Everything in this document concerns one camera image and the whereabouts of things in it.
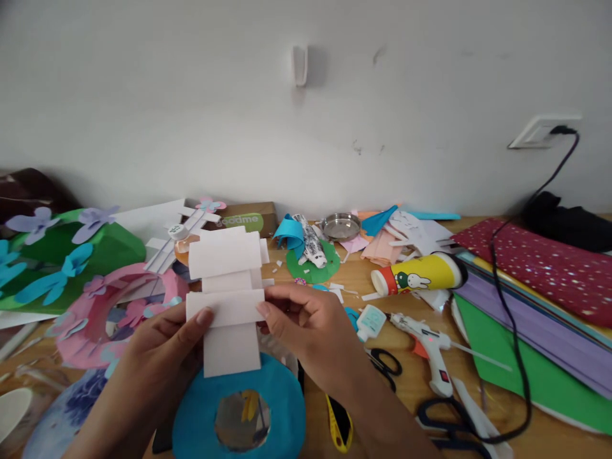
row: right hand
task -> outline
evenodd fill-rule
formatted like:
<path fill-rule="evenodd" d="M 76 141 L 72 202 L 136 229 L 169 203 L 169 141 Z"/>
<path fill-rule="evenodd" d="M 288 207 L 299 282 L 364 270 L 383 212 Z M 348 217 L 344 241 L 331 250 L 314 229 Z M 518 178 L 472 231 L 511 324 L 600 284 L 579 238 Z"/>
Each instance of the right hand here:
<path fill-rule="evenodd" d="M 289 349 L 329 396 L 341 404 L 354 400 L 374 369 L 338 297 L 288 284 L 267 287 L 265 298 L 257 306 L 266 319 L 262 333 Z"/>

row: cardboard box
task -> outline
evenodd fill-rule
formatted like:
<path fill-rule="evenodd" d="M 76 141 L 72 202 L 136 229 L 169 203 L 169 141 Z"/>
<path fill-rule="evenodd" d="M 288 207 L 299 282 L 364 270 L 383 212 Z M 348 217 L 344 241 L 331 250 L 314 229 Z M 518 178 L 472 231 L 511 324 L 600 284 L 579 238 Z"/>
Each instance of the cardboard box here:
<path fill-rule="evenodd" d="M 247 232 L 258 231 L 262 238 L 267 238 L 274 236 L 279 227 L 273 202 L 228 205 L 215 213 L 221 216 L 221 220 L 218 223 L 206 223 L 205 230 L 244 226 Z"/>

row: green paper circle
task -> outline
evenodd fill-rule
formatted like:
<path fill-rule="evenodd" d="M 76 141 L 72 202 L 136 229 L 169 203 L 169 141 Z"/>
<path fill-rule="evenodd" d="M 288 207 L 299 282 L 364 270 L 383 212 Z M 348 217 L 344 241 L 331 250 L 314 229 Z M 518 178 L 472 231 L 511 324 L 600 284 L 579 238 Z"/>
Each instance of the green paper circle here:
<path fill-rule="evenodd" d="M 327 265 L 323 269 L 317 268 L 311 261 L 306 261 L 306 263 L 300 266 L 298 265 L 298 259 L 295 257 L 295 251 L 287 253 L 287 267 L 294 279 L 301 277 L 309 284 L 322 284 L 330 280 L 338 272 L 340 269 L 340 257 L 336 253 L 336 249 L 332 244 L 324 240 L 321 241 L 321 245 L 327 259 Z"/>

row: electrical outlet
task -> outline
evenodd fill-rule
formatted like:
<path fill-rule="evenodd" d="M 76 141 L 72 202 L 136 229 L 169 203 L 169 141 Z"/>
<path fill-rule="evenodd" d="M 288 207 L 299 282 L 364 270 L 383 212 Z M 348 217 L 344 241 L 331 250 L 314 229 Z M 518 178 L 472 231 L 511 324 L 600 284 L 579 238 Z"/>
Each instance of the electrical outlet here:
<path fill-rule="evenodd" d="M 551 135 L 556 126 L 567 126 L 578 130 L 582 115 L 538 115 L 532 118 L 517 138 L 510 145 L 509 150 L 520 149 L 549 149 L 553 146 L 557 135 Z"/>

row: black cloth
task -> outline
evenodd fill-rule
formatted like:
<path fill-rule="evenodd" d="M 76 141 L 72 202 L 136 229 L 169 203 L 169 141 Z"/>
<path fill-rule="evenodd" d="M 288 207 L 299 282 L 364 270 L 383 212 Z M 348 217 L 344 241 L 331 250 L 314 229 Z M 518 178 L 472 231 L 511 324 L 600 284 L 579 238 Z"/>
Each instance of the black cloth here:
<path fill-rule="evenodd" d="M 612 251 L 612 222 L 582 207 L 565 208 L 558 198 L 544 191 L 523 209 L 526 227 L 541 236 L 590 252 Z"/>

